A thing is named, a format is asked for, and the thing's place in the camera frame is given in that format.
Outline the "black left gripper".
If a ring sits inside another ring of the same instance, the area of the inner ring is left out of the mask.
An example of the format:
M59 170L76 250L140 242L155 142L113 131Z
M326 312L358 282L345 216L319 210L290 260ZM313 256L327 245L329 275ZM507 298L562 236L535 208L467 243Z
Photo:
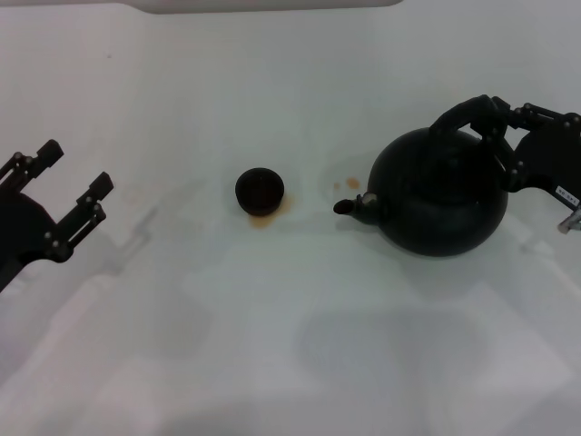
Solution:
M16 152L1 167L1 291L30 263L67 261L106 218L101 201L113 190L106 172L90 183L58 223L41 204L20 193L63 155L60 144L51 139L36 156Z

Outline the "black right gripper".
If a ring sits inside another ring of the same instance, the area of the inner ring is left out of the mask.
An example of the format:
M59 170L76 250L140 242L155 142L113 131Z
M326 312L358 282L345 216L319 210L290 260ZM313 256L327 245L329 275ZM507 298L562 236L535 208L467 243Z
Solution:
M537 188L571 210L580 207L580 115L524 104L512 108L492 97L495 113L483 136L496 162L500 187L515 193ZM527 130L514 151L505 138L508 127Z

